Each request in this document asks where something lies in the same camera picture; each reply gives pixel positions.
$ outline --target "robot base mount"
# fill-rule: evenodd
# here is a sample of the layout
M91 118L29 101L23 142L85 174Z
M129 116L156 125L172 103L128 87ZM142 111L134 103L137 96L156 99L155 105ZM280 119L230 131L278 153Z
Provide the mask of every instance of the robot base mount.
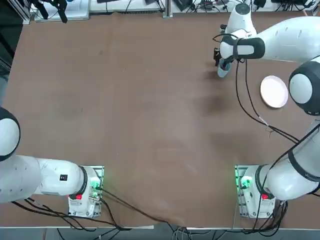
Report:
M87 173L87 184L82 195L69 195L68 215L97 218L101 215L102 191L96 187L103 188L104 183L104 166L82 166Z
M234 166L236 188L238 193L238 206L241 217L257 218L261 193L256 184L258 165ZM276 198L269 199L262 194L259 219L267 219L273 213Z

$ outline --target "brown table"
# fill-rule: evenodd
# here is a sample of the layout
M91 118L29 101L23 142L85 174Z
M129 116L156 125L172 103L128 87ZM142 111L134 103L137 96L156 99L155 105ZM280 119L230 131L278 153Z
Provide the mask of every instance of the brown table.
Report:
M253 15L258 31L302 13ZM217 77L212 37L229 14L93 16L24 26L4 107L21 125L18 154L104 165L105 187L145 212L181 226L231 227L236 164L273 162L291 143L249 119L235 93L235 65ZM269 109L261 80L285 82L296 63L248 62L253 101L269 123L302 137L312 118L291 99ZM240 97L246 107L244 66ZM67 211L67 199L37 197ZM153 224L110 201L123 226ZM1 226L65 226L2 204ZM240 219L236 227L251 227ZM284 228L319 229L319 199L289 201ZM110 220L103 211L102 220ZM103 226L86 222L87 226Z

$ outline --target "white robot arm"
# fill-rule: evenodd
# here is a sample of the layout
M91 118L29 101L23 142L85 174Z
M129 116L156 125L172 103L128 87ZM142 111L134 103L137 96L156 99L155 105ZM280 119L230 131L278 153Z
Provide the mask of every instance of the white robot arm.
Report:
M89 166L65 160L15 155L20 142L18 120L0 107L0 203L26 199L32 194L68 195L69 214L98 217L103 181Z
M289 93L308 115L320 115L320 17L291 18L257 34L250 7L238 4L232 11L219 46L218 75L224 77L231 62L240 59L268 59L302 63L289 78ZM248 216L267 218L275 199L295 199L319 187L319 125L275 167L249 166L242 178Z

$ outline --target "green led light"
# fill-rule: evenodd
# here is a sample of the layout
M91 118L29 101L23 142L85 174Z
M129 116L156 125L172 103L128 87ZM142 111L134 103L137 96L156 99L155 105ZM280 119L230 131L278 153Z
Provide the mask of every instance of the green led light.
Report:
M252 177L251 176L243 176L242 179L241 179L241 185L243 187L249 188L251 181L252 181Z

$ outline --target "white plate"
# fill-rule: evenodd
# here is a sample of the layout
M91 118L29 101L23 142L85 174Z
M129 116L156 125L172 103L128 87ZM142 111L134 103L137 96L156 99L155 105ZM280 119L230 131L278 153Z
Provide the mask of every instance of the white plate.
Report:
M265 77L260 86L263 101L272 108L281 108L288 101L288 89L285 83L277 76Z

